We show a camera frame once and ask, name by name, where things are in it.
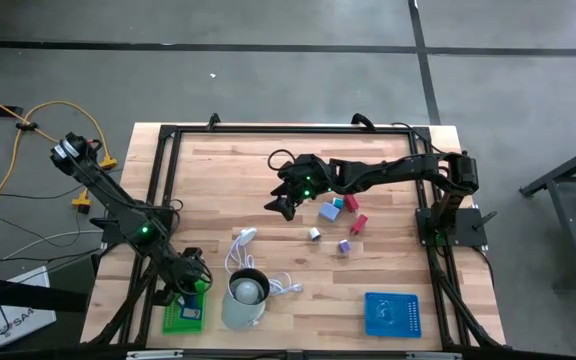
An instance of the wood grain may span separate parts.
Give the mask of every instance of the wood grain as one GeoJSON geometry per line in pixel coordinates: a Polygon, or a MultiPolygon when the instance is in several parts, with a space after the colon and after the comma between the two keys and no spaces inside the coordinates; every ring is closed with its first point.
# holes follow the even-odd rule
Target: wood grain
{"type": "MultiPolygon", "coordinates": [[[[132,196],[144,199],[148,188],[159,126],[137,123],[124,165],[121,185],[132,196]]],[[[460,151],[456,129],[431,127],[433,143],[445,151],[460,151]]],[[[267,156],[277,148],[295,154],[377,163],[407,155],[407,140],[397,135],[313,134],[186,134],[175,177],[173,198],[183,200],[182,224],[172,236],[178,250],[200,246],[212,269],[215,284],[207,299],[206,325],[200,335],[164,336],[163,309],[153,311],[148,346],[177,348],[264,348],[329,350],[436,350],[440,348],[435,306],[425,251],[418,245],[413,212],[418,207],[414,183],[375,186],[358,194],[360,213],[369,217],[365,230],[349,237],[355,215],[343,213],[334,223],[317,216],[325,194],[298,208],[295,219],[284,221],[263,209],[279,185],[267,156]],[[221,299],[227,282],[223,259],[238,232],[257,227],[249,244],[257,267],[268,276],[288,272],[304,285],[304,292],[272,297],[260,324],[235,332],[221,322],[221,299]],[[312,244],[307,230],[317,227],[320,244],[312,244]],[[348,256],[337,251],[347,238],[348,256]],[[414,293],[419,296],[421,339],[366,336],[363,329],[363,296],[369,291],[414,293]]],[[[274,159],[277,163],[285,159],[274,159]]],[[[164,162],[162,174],[167,171],[164,162]]],[[[159,184],[163,189],[163,176],[159,184]]],[[[94,337],[110,320],[128,288],[133,253],[120,246],[99,268],[82,340],[94,337]]],[[[488,269],[479,254],[455,249],[465,302],[491,336],[504,341],[488,269]]],[[[138,327],[141,305],[133,322],[138,327]]],[[[447,305],[453,338],[457,338],[454,310],[447,305]]]]}

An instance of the charging cable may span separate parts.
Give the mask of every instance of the charging cable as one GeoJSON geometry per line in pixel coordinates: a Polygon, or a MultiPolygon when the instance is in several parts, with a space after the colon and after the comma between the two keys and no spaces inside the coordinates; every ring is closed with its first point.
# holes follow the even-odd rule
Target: charging cable
{"type": "MultiPolygon", "coordinates": [[[[248,228],[248,229],[241,230],[241,232],[239,233],[239,236],[237,236],[237,239],[235,239],[235,241],[232,243],[232,245],[230,245],[230,249],[228,250],[228,254],[226,255],[226,258],[224,259],[224,268],[226,268],[226,271],[228,272],[228,274],[232,274],[232,271],[230,271],[230,269],[228,268],[228,262],[231,259],[235,263],[237,263],[238,269],[245,269],[245,268],[254,269],[255,268],[255,258],[252,255],[248,254],[248,250],[246,249],[246,244],[249,243],[253,237],[255,237],[255,234],[257,234],[256,228],[248,228]]],[[[284,284],[279,279],[269,278],[268,283],[270,284],[270,295],[271,296],[282,295],[282,294],[289,293],[291,291],[293,291],[293,292],[304,291],[304,287],[301,284],[299,284],[299,283],[293,284],[292,283],[292,278],[290,277],[290,275],[288,275],[288,273],[283,272],[283,273],[279,273],[279,275],[284,275],[288,279],[288,285],[284,286],[284,284]]]]}

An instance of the cable clip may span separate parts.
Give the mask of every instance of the cable clip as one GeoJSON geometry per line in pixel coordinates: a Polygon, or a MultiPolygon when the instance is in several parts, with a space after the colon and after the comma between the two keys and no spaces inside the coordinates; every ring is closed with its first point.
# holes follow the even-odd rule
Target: cable clip
{"type": "Polygon", "coordinates": [[[21,131],[35,131],[39,125],[37,125],[37,123],[15,123],[15,127],[21,131]]]}

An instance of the purple cube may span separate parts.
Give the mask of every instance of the purple cube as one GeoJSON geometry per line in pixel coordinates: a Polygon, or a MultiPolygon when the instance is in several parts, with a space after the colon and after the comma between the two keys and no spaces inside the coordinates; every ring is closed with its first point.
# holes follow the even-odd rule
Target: purple cube
{"type": "Polygon", "coordinates": [[[348,251],[350,251],[350,243],[348,242],[348,240],[344,239],[339,242],[339,251],[341,251],[342,254],[345,254],[348,251]]]}
{"type": "Polygon", "coordinates": [[[319,216],[325,218],[326,220],[333,222],[339,215],[339,209],[334,207],[331,203],[325,202],[321,205],[321,209],[319,209],[319,216]]]}

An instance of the white cable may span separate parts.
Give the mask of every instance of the white cable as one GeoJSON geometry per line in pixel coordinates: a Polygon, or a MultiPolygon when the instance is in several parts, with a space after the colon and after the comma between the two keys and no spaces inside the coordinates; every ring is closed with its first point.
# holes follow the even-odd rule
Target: white cable
{"type": "Polygon", "coordinates": [[[33,247],[33,246],[35,246],[35,245],[37,245],[37,244],[39,244],[39,243],[42,243],[42,242],[44,242],[44,241],[47,241],[47,240],[52,240],[52,239],[56,239],[56,238],[60,238],[60,237],[63,237],[63,236],[68,236],[68,235],[76,235],[76,234],[100,234],[100,233],[103,233],[103,232],[104,232],[103,230],[82,230],[81,232],[79,232],[79,231],[71,231],[71,232],[67,232],[67,233],[50,235],[50,236],[45,237],[45,238],[43,238],[43,239],[39,239],[39,240],[37,240],[37,241],[31,242],[30,244],[22,247],[21,249],[13,252],[12,254],[7,255],[7,256],[1,258],[1,259],[0,259],[0,263],[1,263],[3,260],[7,260],[7,259],[9,259],[9,258],[11,258],[11,257],[13,257],[13,256],[15,256],[15,255],[17,255],[17,254],[19,254],[20,252],[26,251],[27,249],[30,249],[31,247],[33,247]]]}
{"type": "MultiPolygon", "coordinates": [[[[255,258],[252,255],[248,254],[248,250],[246,249],[246,245],[242,245],[240,243],[241,235],[235,239],[235,241],[230,246],[230,250],[228,250],[228,254],[226,254],[226,258],[224,259],[224,267],[228,274],[232,274],[232,271],[228,268],[228,261],[232,259],[237,263],[238,269],[254,269],[255,268],[255,258]]],[[[284,286],[281,280],[269,278],[268,283],[270,284],[270,296],[282,295],[288,292],[302,292],[304,291],[304,287],[301,284],[293,284],[292,278],[288,273],[280,273],[279,275],[285,275],[288,278],[288,285],[284,286]]]]}

